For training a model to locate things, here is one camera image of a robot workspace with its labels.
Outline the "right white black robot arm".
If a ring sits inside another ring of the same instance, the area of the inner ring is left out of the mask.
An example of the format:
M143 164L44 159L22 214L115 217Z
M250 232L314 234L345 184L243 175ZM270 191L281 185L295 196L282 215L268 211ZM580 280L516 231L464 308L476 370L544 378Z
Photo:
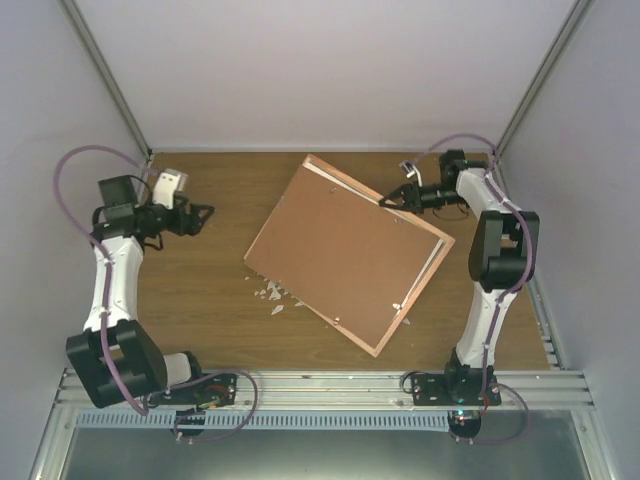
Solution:
M509 307L535 271L540 219L516 206L494 178L494 165L448 150L438 159L440 181L426 185L414 162L400 168L410 180L379 205L419 214L466 205L477 220L468 257L473 300L465 330L444 372L436 376L447 401L465 405L489 394L495 349Z

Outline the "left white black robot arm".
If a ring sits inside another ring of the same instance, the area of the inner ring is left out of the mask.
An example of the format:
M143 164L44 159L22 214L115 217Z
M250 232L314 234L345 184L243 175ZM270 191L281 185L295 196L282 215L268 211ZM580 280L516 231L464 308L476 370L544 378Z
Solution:
M162 171L139 201L125 175L102 180L103 200L92 217L89 240L96 260L92 306L81 334L66 341L66 355L92 403L105 408L136 404L171 388L185 404L203 398L206 380L189 351L165 355L138 321L138 277L144 253L160 251L162 236L198 235L215 209L184 193L187 174Z

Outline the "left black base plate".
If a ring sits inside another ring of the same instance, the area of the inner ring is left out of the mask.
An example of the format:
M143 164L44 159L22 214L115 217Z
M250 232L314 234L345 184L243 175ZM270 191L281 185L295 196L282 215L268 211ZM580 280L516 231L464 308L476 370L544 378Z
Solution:
M148 397L150 408L164 405L191 406L198 409L233 405L238 375L223 373L196 385L163 391Z

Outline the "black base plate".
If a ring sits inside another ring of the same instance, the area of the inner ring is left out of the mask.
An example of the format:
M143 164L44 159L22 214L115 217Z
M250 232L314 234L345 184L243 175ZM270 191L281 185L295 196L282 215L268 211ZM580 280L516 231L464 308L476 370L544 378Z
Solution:
M489 373L484 391L481 391L481 369L461 374L409 371L400 377L399 386L412 397L415 406L500 406L501 394L494 392L490 385L496 377L492 370Z
M148 397L150 408L164 405L191 406L198 409L233 405L238 375L223 373L196 385L163 391Z

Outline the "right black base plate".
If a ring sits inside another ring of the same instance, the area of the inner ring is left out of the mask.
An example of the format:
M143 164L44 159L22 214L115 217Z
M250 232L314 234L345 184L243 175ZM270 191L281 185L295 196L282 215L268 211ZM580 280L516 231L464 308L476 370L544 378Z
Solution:
M496 377L492 370L489 373L484 391L481 391L481 369L461 374L409 371L400 377L399 386L412 397L415 406L500 406L501 394L494 392L490 385Z

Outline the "left aluminium corner post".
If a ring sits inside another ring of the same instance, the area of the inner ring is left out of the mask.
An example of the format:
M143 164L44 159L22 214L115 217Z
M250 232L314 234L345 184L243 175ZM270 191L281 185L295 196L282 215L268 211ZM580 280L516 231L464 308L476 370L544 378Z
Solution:
M137 145L138 150L147 161L150 161L152 149L149 146L141 127L135 119L108 62L78 5L78 2L74 0L60 0L59 4L68 18L83 49L94 65L98 77L107 90L129 134Z

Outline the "aluminium corner post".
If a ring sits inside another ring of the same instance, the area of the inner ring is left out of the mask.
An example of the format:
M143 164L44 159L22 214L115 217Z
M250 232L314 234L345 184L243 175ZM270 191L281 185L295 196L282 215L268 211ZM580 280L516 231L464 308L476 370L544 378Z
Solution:
M149 146L141 127L135 119L108 62L78 5L78 2L74 0L60 0L59 4L68 18L83 49L94 65L98 77L107 90L129 134L137 145L138 150L147 161L150 161L152 149Z
M503 155L522 122L525 120L536 99L542 92L543 87L548 82L562 55L569 43L579 29L585 16L593 6L593 0L576 0L562 21L556 35L547 49L539 67L531 79L522 99L509 120L506 129L496 147L496 152Z

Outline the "aluminium front rail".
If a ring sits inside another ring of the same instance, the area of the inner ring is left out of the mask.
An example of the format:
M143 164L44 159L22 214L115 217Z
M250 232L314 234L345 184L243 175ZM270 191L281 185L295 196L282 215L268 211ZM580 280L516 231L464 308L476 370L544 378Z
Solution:
M256 371L260 410L418 411L400 386L399 371ZM522 397L532 410L595 408L584 375L575 371L499 371L499 410L518 410Z

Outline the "right aluminium corner post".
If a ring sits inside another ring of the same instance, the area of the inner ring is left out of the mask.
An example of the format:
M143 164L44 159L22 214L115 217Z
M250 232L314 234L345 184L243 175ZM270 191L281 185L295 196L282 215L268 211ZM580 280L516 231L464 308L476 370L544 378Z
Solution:
M562 55L569 43L579 29L585 16L593 6L593 0L576 0L562 21L556 35L547 49L539 67L531 79L522 99L509 120L506 129L496 147L496 152L503 155L522 122L525 120L536 99L542 92L543 87L548 82Z

